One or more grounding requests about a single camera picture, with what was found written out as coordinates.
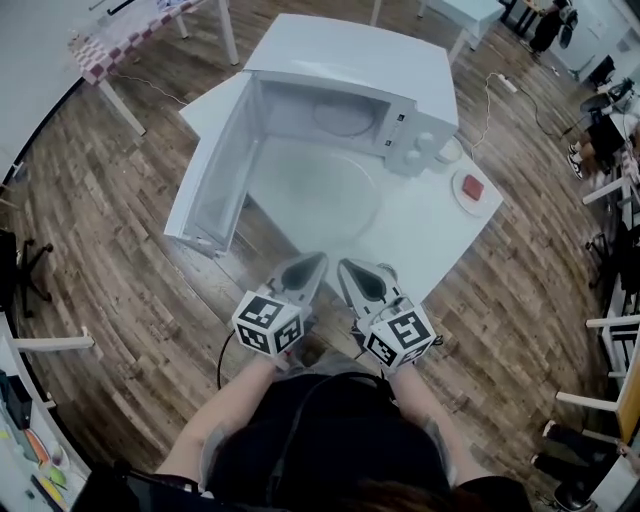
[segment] white wall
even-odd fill
[[[57,101],[80,78],[67,42],[106,10],[98,0],[0,0],[0,181]]]
[[[633,64],[640,62],[640,40],[631,30],[631,23],[619,6],[613,0],[573,0],[573,4],[579,16],[573,40],[565,50],[560,48],[556,40],[551,46],[553,54],[569,69],[580,69],[595,55],[580,75],[583,80],[607,55],[611,55],[617,70],[613,81],[618,82],[628,76],[635,68]],[[598,30],[599,23],[602,24],[601,31]],[[631,51],[625,54],[616,48],[622,38],[626,38],[631,46]]]

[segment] microwave door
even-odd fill
[[[165,227],[166,235],[210,258],[229,250],[265,137],[255,80],[241,73],[222,85],[219,97],[210,98],[211,124],[202,132]]]

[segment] black chair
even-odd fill
[[[38,261],[40,261],[40,258],[42,258],[44,253],[53,252],[53,245],[47,244],[44,247],[38,249],[36,255],[31,261],[29,261],[27,250],[34,243],[35,240],[30,239],[25,240],[24,244],[22,244],[22,258],[20,259],[20,268],[18,269],[18,283],[20,284],[20,294],[22,295],[22,314],[25,318],[31,318],[33,316],[33,311],[31,311],[27,307],[27,288],[29,288],[43,301],[51,302],[51,294],[47,291],[40,290],[33,282],[31,274],[33,273],[33,270],[36,268]]]
[[[46,252],[53,251],[53,245],[47,244],[40,248],[33,259],[29,260],[28,249],[34,240],[27,240],[22,246],[22,257],[18,263],[16,236],[13,233],[0,230],[0,311],[4,312],[9,326],[16,334],[13,322],[12,308],[16,287],[20,287],[22,295],[22,312],[25,318],[33,316],[27,306],[27,289],[33,291],[40,299],[51,302],[51,294],[42,291],[33,282],[32,273],[38,261]]]

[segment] microwave knob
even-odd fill
[[[418,134],[418,137],[416,138],[416,147],[418,149],[425,150],[433,144],[433,141],[433,133],[422,132]]]
[[[407,165],[413,165],[418,160],[420,160],[421,156],[422,155],[420,154],[420,151],[416,151],[415,149],[412,149],[411,151],[407,152],[406,155],[404,155],[404,162]]]

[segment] checkered tablecloth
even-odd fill
[[[97,84],[104,80],[109,72],[116,67],[131,51],[151,34],[161,29],[180,14],[193,9],[206,0],[186,0],[185,2],[169,6],[158,11],[157,16],[149,19],[135,20],[142,29],[135,30],[113,44],[105,44],[97,35],[80,36],[82,42],[70,43],[69,49],[80,67],[82,77],[90,84]]]

